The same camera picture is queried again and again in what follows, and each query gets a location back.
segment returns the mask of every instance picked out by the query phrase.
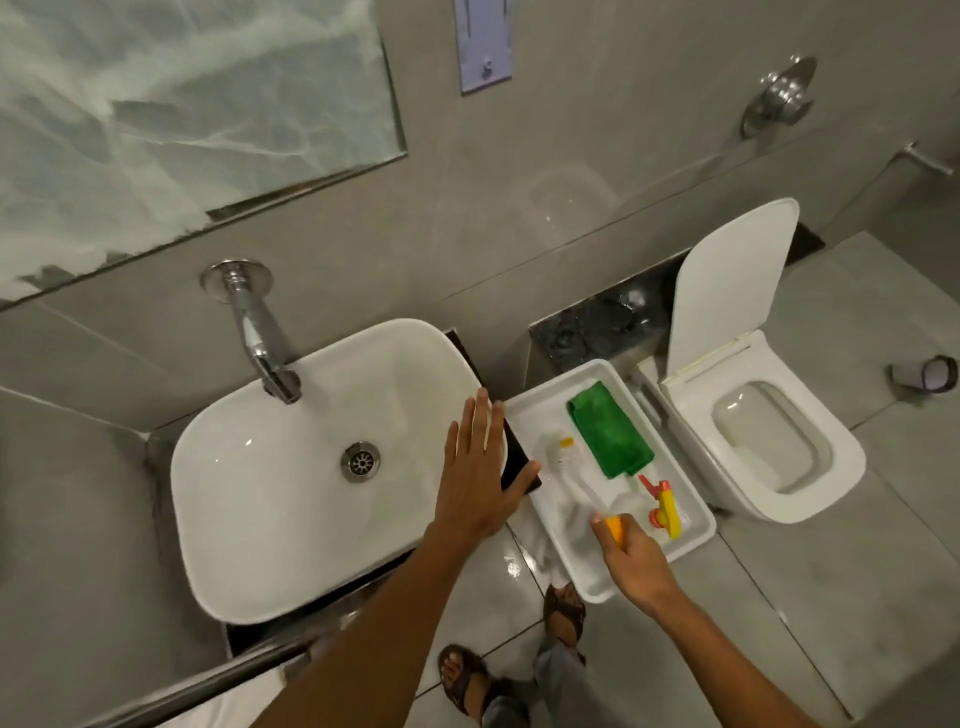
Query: yellow handle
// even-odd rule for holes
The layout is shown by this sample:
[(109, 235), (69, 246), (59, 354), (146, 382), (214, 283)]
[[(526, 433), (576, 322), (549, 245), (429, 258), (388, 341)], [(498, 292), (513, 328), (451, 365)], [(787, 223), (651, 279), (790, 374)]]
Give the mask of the yellow handle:
[(671, 539), (679, 539), (682, 529), (680, 515), (677, 513), (677, 503), (673, 499), (673, 491), (660, 491), (660, 497), (657, 498), (657, 501), (660, 503), (660, 513), (658, 514), (660, 518), (657, 518), (657, 520), (661, 521), (660, 525), (666, 528), (666, 532)]
[(623, 533), (623, 521), (620, 520), (619, 516), (607, 516), (604, 519), (604, 523), (607, 525), (607, 528), (610, 529), (610, 532), (613, 534), (613, 540), (616, 541), (618, 548), (623, 548), (623, 545), (627, 543), (626, 538)]

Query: left hand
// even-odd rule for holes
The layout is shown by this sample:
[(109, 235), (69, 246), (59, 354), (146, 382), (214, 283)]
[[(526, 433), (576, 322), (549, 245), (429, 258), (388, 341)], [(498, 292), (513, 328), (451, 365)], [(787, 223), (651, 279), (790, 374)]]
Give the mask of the left hand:
[(487, 390), (481, 388), (476, 400), (470, 397), (464, 403), (460, 424), (451, 423), (446, 432), (444, 474), (431, 527), (451, 546), (470, 553), (500, 530), (540, 471), (540, 463), (531, 460), (510, 488), (501, 490), (502, 457), (503, 402), (495, 402), (491, 414)]

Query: toilet lid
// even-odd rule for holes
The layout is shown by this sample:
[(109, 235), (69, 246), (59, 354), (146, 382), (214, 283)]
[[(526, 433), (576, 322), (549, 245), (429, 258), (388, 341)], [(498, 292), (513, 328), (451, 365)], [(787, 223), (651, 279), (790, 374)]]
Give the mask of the toilet lid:
[(701, 240), (677, 275), (666, 375), (767, 320), (800, 217), (792, 198), (751, 210)]

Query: wall-mounted faucet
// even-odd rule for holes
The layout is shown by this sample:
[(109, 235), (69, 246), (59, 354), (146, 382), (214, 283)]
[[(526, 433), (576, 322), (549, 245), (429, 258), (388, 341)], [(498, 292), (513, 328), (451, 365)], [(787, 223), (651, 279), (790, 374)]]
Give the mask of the wall-mounted faucet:
[(204, 291), (229, 303), (247, 358), (263, 388), (284, 404), (300, 399), (300, 378), (287, 365), (295, 358), (286, 334), (263, 302), (274, 287), (270, 269), (255, 260), (223, 260), (200, 275)]
[(761, 81), (763, 89), (740, 119), (743, 138), (753, 138), (773, 124), (792, 127), (813, 108), (809, 86), (817, 72), (817, 59), (794, 56), (790, 61), (789, 68), (771, 73)]

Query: chrome faucet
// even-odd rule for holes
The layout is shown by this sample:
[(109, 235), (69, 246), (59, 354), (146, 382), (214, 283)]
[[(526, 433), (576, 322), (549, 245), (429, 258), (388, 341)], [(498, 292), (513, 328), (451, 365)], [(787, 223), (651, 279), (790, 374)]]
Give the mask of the chrome faucet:
[(263, 302), (274, 287), (270, 269), (255, 260), (223, 260), (201, 273), (206, 293), (233, 309), (247, 358), (268, 395), (284, 404), (300, 399), (300, 378), (287, 365), (295, 359), (280, 324)]

